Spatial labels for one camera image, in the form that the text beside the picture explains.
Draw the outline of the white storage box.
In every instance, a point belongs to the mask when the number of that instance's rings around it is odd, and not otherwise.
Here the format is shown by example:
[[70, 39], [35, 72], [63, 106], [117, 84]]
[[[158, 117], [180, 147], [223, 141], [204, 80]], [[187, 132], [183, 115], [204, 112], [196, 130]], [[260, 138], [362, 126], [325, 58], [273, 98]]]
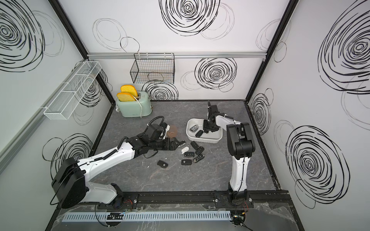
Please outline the white storage box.
[[[197, 125], [198, 129], [195, 132], [191, 132], [190, 129], [194, 127], [195, 125]], [[196, 137], [196, 134], [199, 131], [203, 131], [203, 134], [201, 134], [200, 137]], [[205, 142], [205, 143], [218, 143], [223, 137], [223, 130], [219, 129], [218, 131], [215, 131], [215, 132], [206, 133], [203, 128], [203, 119], [192, 118], [187, 123], [186, 134], [187, 134], [187, 137], [191, 141]]]

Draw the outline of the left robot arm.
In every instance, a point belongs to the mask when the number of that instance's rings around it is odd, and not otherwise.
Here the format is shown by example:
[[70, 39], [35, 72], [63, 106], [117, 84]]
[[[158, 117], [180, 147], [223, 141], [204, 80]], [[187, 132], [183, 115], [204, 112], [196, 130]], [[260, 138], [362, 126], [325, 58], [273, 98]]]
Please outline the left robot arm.
[[144, 132], [131, 138], [123, 137], [116, 147], [93, 157], [75, 160], [66, 159], [52, 181], [52, 188], [58, 205], [68, 209], [80, 203], [105, 204], [119, 209], [125, 203], [124, 195], [118, 185], [91, 182], [100, 173], [145, 155], [148, 151], [175, 151], [185, 141], [168, 136], [171, 126], [158, 116], [160, 123], [151, 120]]

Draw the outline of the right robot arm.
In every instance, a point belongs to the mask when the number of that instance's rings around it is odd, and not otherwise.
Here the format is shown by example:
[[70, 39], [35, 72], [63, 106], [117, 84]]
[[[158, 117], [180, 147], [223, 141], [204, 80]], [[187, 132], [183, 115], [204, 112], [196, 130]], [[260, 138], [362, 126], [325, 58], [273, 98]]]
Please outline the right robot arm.
[[203, 120], [205, 133], [226, 131], [227, 149], [232, 156], [232, 175], [228, 184], [228, 200], [234, 203], [247, 195], [247, 168], [255, 143], [248, 122], [239, 122], [234, 117], [221, 113], [216, 105], [208, 102], [207, 118]]

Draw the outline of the silver bmw key fob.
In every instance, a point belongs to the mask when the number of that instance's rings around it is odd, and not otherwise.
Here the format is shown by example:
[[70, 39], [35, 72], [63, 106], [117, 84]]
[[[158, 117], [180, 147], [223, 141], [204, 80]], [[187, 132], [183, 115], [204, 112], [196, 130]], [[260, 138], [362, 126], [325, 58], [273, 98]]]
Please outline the silver bmw key fob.
[[191, 132], [196, 132], [198, 130], [198, 125], [194, 125], [189, 129]]

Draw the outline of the chrome-trimmed porsche key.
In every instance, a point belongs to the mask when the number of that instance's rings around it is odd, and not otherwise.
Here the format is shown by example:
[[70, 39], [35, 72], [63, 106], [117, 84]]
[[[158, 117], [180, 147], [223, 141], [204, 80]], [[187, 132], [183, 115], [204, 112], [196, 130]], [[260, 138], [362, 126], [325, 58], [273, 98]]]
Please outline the chrome-trimmed porsche key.
[[205, 158], [204, 155], [199, 155], [193, 159], [193, 163], [198, 163]]

